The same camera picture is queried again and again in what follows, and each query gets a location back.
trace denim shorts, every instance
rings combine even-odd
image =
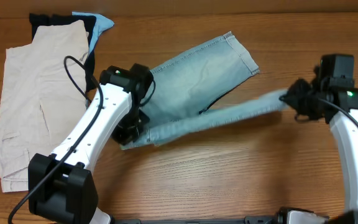
[[[161,145],[188,133],[282,110],[278,97],[286,90],[268,93],[258,100],[218,110],[209,107],[259,68],[231,32],[183,52],[151,70],[155,92],[141,110],[150,123],[135,142],[122,149]],[[152,92],[151,86],[145,98]]]

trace jeans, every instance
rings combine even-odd
[[[188,133],[222,126],[285,108],[278,90],[236,106],[209,107],[233,88],[258,74],[247,49],[231,32],[209,40],[151,70],[156,89],[141,110],[150,118],[135,142],[122,149],[173,141]],[[153,87],[145,96],[147,99]]]

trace beige fabric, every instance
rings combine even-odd
[[[6,50],[0,105],[0,178],[3,192],[27,190],[27,166],[35,153],[49,155],[84,114],[85,99],[67,77],[67,55],[88,56],[83,21],[40,26],[33,42]],[[85,71],[68,69],[85,91]]]

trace folded clothing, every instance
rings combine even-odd
[[[84,114],[85,99],[67,77],[63,59],[88,55],[83,21],[40,26],[31,44],[6,50],[0,104],[0,178],[3,192],[27,190],[27,166],[35,153],[49,155]],[[67,61],[78,86],[85,72]]]
[[[122,149],[161,145],[188,133],[282,110],[278,90],[236,106],[209,107],[220,97],[259,72],[249,52],[231,32],[193,47],[151,70],[156,89],[141,110],[150,118],[135,142]],[[153,88],[150,87],[145,99]]]
[[[100,14],[87,12],[72,12],[73,16],[94,16],[96,17],[96,24],[93,27],[93,35],[91,43],[89,44],[89,51],[92,52],[99,36],[106,30],[113,27],[114,22]]]
[[[88,45],[91,44],[91,40],[93,38],[93,29],[96,23],[96,17],[94,16],[52,15],[51,17],[49,17],[47,15],[36,15],[33,13],[30,13],[29,20],[31,23],[32,38],[34,38],[34,35],[37,32],[39,26],[62,26],[81,20],[84,22],[85,30],[88,32]],[[88,58],[86,59],[84,64],[85,73],[86,73],[86,92],[96,88],[96,86],[94,85],[91,79],[94,72],[94,64],[95,64],[94,52],[89,51]]]

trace brown wall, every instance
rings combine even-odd
[[[358,0],[0,0],[0,18],[28,17],[30,12],[71,14],[71,11],[109,16],[354,12],[358,11]]]

